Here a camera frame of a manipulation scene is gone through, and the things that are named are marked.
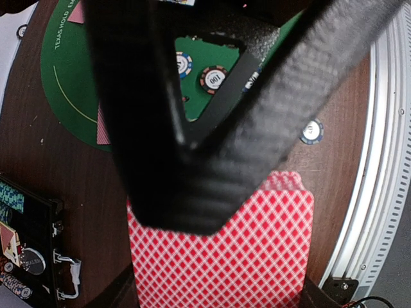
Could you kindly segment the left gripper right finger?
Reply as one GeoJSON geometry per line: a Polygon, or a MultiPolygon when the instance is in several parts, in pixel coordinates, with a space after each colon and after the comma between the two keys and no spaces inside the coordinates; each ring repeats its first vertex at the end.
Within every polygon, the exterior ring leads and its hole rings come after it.
{"type": "Polygon", "coordinates": [[[330,298],[309,277],[305,278],[301,292],[300,308],[342,308],[330,298]]]}

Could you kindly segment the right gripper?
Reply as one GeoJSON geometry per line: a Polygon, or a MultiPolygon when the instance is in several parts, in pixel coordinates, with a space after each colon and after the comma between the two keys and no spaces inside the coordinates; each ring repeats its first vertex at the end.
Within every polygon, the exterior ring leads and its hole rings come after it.
{"type": "Polygon", "coordinates": [[[308,8],[307,1],[155,1],[160,25],[182,36],[239,42],[264,62],[308,8]]]}

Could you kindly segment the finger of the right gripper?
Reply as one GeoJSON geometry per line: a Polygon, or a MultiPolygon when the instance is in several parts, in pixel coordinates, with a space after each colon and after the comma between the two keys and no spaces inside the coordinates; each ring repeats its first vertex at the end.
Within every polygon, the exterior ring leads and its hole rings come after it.
{"type": "Polygon", "coordinates": [[[191,234],[219,231],[295,144],[302,129],[363,58],[401,1],[315,1],[250,92],[201,137],[186,135],[176,106],[175,52],[154,35],[157,106],[165,118],[147,147],[171,187],[141,203],[141,224],[191,234]]]}
{"type": "Polygon", "coordinates": [[[86,1],[92,66],[114,161],[144,225],[187,225],[170,103],[175,48],[155,1],[86,1]]]}

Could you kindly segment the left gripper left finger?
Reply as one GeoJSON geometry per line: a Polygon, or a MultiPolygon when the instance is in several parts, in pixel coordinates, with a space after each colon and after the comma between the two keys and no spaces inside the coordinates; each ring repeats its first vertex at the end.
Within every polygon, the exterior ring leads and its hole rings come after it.
{"type": "Polygon", "coordinates": [[[132,266],[127,266],[94,300],[85,308],[136,308],[139,300],[132,266]]]}

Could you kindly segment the white chip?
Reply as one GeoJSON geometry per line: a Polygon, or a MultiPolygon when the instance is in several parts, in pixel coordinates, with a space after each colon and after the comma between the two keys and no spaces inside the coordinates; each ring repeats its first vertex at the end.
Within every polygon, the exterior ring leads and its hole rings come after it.
{"type": "Polygon", "coordinates": [[[182,80],[192,71],[193,60],[189,54],[182,51],[177,51],[176,57],[179,77],[182,80]]]}

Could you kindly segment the red-backed card deck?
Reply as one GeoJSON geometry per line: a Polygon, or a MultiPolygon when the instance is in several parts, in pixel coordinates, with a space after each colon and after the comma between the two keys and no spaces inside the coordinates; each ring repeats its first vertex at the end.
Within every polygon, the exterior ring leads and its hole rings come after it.
{"type": "Polygon", "coordinates": [[[141,226],[128,215],[141,307],[298,307],[314,197],[299,173],[274,171],[214,235],[141,226]]]}

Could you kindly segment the red chip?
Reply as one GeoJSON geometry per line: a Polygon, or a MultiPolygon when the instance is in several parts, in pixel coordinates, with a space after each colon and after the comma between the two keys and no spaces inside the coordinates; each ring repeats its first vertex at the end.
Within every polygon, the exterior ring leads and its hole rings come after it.
{"type": "Polygon", "coordinates": [[[215,95],[227,75],[228,70],[221,65],[206,67],[200,75],[200,86],[206,93],[215,95]]]}

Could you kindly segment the dealt red card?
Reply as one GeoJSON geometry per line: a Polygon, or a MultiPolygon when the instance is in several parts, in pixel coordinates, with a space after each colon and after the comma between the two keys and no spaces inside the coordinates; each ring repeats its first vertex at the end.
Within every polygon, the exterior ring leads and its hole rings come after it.
{"type": "Polygon", "coordinates": [[[83,24],[84,23],[82,1],[79,1],[76,4],[76,6],[74,7],[73,11],[71,12],[71,14],[68,18],[68,21],[76,23],[76,24],[83,24]]]}
{"type": "Polygon", "coordinates": [[[97,114],[96,143],[97,145],[110,145],[109,134],[105,126],[105,120],[100,103],[98,104],[97,114]]]}

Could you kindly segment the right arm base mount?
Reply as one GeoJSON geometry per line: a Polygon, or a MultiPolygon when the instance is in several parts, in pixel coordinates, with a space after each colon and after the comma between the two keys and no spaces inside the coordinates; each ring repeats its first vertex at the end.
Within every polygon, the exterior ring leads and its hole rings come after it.
{"type": "Polygon", "coordinates": [[[352,278],[338,278],[329,276],[321,285],[320,289],[332,300],[340,305],[348,304],[359,285],[359,281],[352,278]]]}

